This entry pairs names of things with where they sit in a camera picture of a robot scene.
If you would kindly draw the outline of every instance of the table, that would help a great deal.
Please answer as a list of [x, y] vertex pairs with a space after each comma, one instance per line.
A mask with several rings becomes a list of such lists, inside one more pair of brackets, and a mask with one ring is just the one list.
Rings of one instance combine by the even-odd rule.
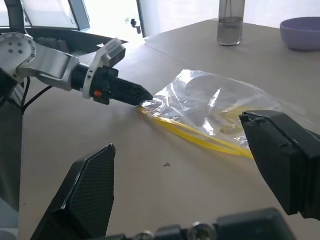
[[[127, 51], [116, 66], [119, 77], [154, 94], [183, 69], [204, 70], [320, 113], [318, 52], [288, 50], [276, 28], [244, 24], [243, 42], [236, 47], [219, 46], [216, 31], [217, 23], [207, 20], [149, 37]], [[81, 57], [87, 64], [92, 59], [93, 54]], [[31, 93], [42, 87], [33, 82]], [[281, 210], [254, 161], [190, 144], [122, 102], [106, 106], [83, 99], [80, 92], [51, 89], [24, 115], [21, 240], [31, 237], [72, 163], [109, 143], [116, 158], [108, 235], [130, 236], [169, 224], [188, 227], [261, 208]], [[318, 239], [319, 221], [284, 217], [297, 239]]]

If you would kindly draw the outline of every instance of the metal bolt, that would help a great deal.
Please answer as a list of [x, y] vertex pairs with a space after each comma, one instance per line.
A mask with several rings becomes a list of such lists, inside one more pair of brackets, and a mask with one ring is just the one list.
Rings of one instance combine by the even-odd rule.
[[137, 235], [134, 236], [132, 240], [154, 240], [155, 236], [150, 231], [143, 231]]
[[195, 222], [187, 232], [188, 240], [216, 240], [217, 233], [213, 226]]

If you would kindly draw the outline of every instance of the plastic bag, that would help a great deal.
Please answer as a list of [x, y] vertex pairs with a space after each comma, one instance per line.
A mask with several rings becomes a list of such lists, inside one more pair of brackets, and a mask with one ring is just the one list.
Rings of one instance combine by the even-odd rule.
[[140, 110], [169, 131], [214, 151], [252, 158], [239, 115], [282, 111], [263, 90], [199, 70], [183, 70]]

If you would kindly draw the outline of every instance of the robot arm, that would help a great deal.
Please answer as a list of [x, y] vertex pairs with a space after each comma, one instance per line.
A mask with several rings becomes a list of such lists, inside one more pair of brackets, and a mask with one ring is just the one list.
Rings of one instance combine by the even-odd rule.
[[56, 88], [81, 91], [85, 99], [103, 104], [116, 99], [139, 105], [152, 95], [140, 85], [118, 78], [118, 70], [112, 68], [125, 52], [121, 41], [114, 38], [86, 66], [77, 57], [40, 45], [27, 34], [4, 33], [0, 36], [0, 97], [8, 95], [25, 77], [35, 77]]

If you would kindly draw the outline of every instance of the black cable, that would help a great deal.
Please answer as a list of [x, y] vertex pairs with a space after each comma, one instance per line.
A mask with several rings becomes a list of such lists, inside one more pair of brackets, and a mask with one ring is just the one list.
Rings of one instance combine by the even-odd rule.
[[44, 94], [46, 91], [48, 91], [49, 89], [51, 89], [52, 86], [47, 86], [46, 88], [42, 89], [40, 92], [38, 92], [33, 98], [31, 98], [22, 108], [22, 114], [25, 113], [26, 108], [32, 104], [35, 100], [37, 100], [42, 94]]
[[28, 94], [28, 90], [29, 90], [29, 87], [30, 87], [30, 77], [26, 77], [26, 86], [25, 86], [25, 89], [24, 89], [24, 93], [23, 93], [23, 97], [22, 97], [22, 102], [21, 102], [21, 107], [23, 108], [24, 105], [25, 105], [25, 101], [26, 101], [26, 97], [27, 97], [27, 94]]

